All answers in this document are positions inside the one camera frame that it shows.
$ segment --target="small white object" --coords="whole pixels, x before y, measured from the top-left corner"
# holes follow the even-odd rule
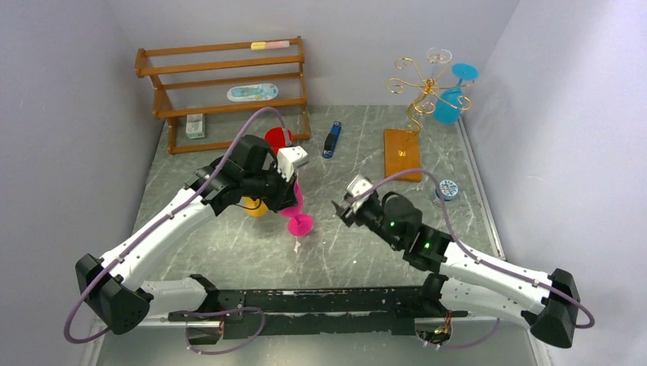
[[[373,184],[371,182],[364,178],[362,175],[356,175],[355,178],[350,182],[350,184],[346,187],[346,191],[350,193],[353,197],[358,197],[362,193],[368,191],[373,187]],[[352,203],[352,211],[357,212],[359,208],[364,204],[366,200],[369,199],[369,195],[367,194],[365,197],[355,201]]]
[[[204,114],[186,116],[186,136],[189,139],[204,139]]]
[[[286,181],[290,181],[297,169],[309,161],[307,152],[301,146],[289,146],[278,150],[276,156],[278,171]]]
[[[459,196],[459,186],[454,181],[450,181],[449,179],[445,179],[444,181],[441,181],[440,191],[438,191],[438,188],[437,188],[433,192],[433,196],[431,197],[431,201],[436,206],[442,205],[440,203],[441,193],[445,196],[445,202],[451,202]]]

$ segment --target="yellow ball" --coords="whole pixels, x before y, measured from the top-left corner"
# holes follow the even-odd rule
[[[268,211],[265,202],[261,202],[261,205],[259,206],[259,200],[253,200],[249,197],[243,197],[242,205],[246,208],[245,212],[247,212],[251,217],[261,217]]]

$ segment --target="yellow object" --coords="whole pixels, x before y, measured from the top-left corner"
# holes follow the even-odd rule
[[[252,42],[252,50],[271,50],[274,48],[290,47],[289,40],[277,40],[275,42]]]
[[[251,217],[261,217],[268,211],[265,202],[261,202],[261,205],[259,206],[259,200],[253,200],[249,197],[243,197],[242,204],[245,207],[245,212],[247,212]]]

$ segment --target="metal frame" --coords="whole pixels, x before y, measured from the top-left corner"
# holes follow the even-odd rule
[[[494,255],[500,259],[505,260],[505,254],[503,246],[501,245],[501,239],[499,239],[499,232],[497,231],[497,225],[494,223],[494,217],[492,216],[492,211],[490,210],[490,204],[488,203],[488,197],[485,194],[485,189],[483,187],[483,181],[481,180],[481,175],[478,173],[478,166],[476,164],[476,159],[474,157],[474,152],[472,151],[472,145],[469,142],[467,136],[467,130],[465,129],[465,123],[463,122],[463,117],[459,117],[458,123],[456,123],[456,130],[459,132],[459,138],[463,143],[463,152],[468,159],[468,170],[469,174],[472,176],[472,184],[476,187],[476,197],[478,202],[481,204],[481,212],[483,213],[483,218],[485,219],[485,224],[488,226],[488,236],[490,236],[490,244],[492,245],[492,250]]]

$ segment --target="red cup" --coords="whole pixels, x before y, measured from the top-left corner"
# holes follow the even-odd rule
[[[290,142],[292,142],[292,131],[288,130],[288,136],[290,136]],[[274,127],[267,131],[265,141],[269,143],[269,147],[272,148],[274,155],[278,154],[278,149],[282,149],[288,145],[285,143],[285,136],[283,136],[283,129],[281,127]]]

